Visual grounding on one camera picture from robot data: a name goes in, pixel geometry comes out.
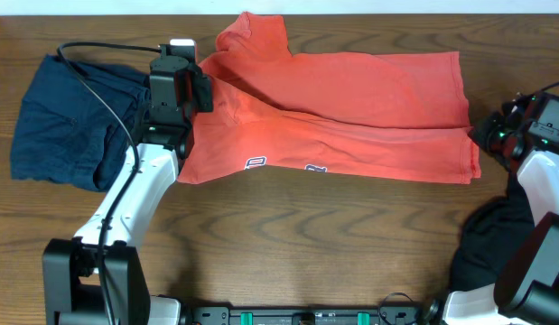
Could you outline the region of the red orange t-shirt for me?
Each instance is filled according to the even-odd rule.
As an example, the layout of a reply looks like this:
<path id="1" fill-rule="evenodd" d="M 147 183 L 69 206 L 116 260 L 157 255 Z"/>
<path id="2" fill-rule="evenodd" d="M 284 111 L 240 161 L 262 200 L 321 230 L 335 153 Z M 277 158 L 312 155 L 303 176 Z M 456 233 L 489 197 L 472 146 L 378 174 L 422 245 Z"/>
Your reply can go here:
<path id="1" fill-rule="evenodd" d="M 243 13 L 201 68 L 214 109 L 195 118 L 182 183 L 261 166 L 454 184 L 481 175 L 455 51 L 293 54 L 281 16 Z"/>

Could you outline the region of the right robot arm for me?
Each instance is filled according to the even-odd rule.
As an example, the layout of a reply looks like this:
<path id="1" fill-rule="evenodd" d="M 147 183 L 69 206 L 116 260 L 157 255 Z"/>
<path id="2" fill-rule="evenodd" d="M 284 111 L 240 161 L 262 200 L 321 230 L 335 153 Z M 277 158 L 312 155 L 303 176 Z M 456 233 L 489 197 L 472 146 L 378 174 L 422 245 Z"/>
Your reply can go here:
<path id="1" fill-rule="evenodd" d="M 518 96 L 469 137 L 508 187 L 466 221 L 439 322 L 559 324 L 559 96 Z"/>

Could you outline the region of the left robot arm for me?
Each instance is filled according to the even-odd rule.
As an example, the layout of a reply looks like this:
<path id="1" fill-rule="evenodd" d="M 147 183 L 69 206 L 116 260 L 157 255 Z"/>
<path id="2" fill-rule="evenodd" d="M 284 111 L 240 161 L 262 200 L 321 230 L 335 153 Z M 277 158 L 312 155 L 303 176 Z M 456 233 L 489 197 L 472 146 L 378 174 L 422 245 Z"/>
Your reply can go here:
<path id="1" fill-rule="evenodd" d="M 175 298 L 149 293 L 139 249 L 164 193 L 193 147 L 193 122 L 213 110 L 210 78 L 192 39 L 155 48 L 151 99 L 138 108 L 124 164 L 106 197 L 69 240 L 52 239 L 42 255 L 49 324 L 191 324 Z"/>

